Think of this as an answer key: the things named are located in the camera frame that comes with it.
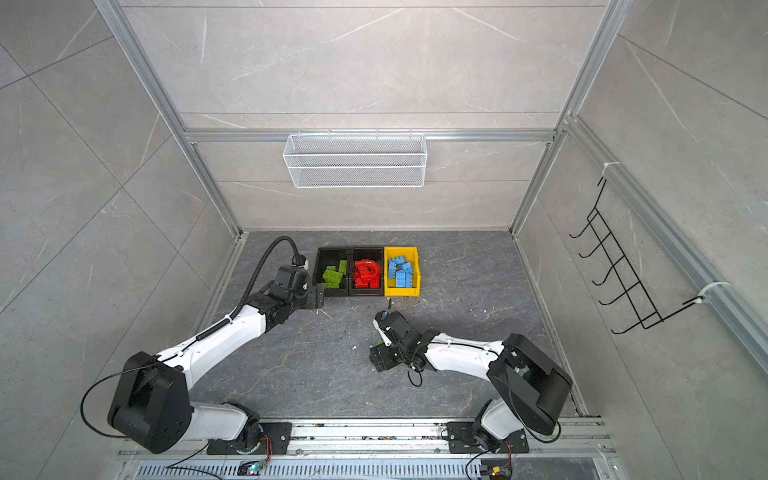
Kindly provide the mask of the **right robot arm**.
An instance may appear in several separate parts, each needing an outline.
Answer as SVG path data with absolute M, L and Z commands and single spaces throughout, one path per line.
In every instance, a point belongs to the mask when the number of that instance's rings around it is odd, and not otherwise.
M 370 348 L 378 372 L 399 365 L 410 372 L 451 371 L 489 381 L 499 397 L 486 402 L 463 439 L 482 451 L 497 451 L 507 441 L 529 434 L 551 444 L 562 431 L 559 417 L 570 396 L 569 374 L 528 338 L 482 342 L 444 332 L 419 331 L 396 311 L 373 319 L 381 341 Z

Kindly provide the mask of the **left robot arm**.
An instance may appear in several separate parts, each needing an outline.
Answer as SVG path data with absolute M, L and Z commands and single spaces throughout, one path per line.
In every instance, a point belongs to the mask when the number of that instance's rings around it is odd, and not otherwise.
M 290 263 L 257 288 L 269 254 L 282 242 L 292 250 Z M 154 454 L 181 441 L 210 441 L 239 454 L 257 450 L 265 435 L 255 411 L 231 402 L 193 402 L 189 392 L 240 347 L 283 324 L 296 311 L 322 303 L 322 291 L 312 284 L 309 262 L 295 241 L 288 236 L 276 238 L 229 313 L 175 346 L 156 354 L 134 354 L 114 374 L 117 386 L 107 412 L 108 437 L 132 440 Z

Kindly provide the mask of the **red arch lego piece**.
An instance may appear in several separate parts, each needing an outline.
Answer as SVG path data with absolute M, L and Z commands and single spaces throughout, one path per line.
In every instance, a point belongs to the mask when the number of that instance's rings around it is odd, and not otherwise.
M 382 267 L 370 259 L 354 262 L 354 287 L 356 289 L 379 289 L 381 287 Z

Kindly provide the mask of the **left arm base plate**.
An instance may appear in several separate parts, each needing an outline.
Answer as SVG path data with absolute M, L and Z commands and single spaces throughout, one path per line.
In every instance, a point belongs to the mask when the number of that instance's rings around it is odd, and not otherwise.
M 247 425 L 235 440 L 211 440 L 208 455 L 284 455 L 287 453 L 293 424 L 266 422 Z

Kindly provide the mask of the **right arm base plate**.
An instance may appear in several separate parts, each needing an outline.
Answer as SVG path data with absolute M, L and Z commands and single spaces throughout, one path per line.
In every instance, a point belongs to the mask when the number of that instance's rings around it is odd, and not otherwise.
M 512 432 L 499 440 L 475 422 L 448 422 L 440 432 L 440 438 L 448 442 L 452 454 L 512 453 L 530 451 L 524 430 Z

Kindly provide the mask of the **blue lego brick front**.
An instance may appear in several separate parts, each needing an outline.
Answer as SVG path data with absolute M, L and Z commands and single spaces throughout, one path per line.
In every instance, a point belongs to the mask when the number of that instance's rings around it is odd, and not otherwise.
M 395 287 L 408 288 L 408 274 L 405 271 L 397 271 L 395 274 Z

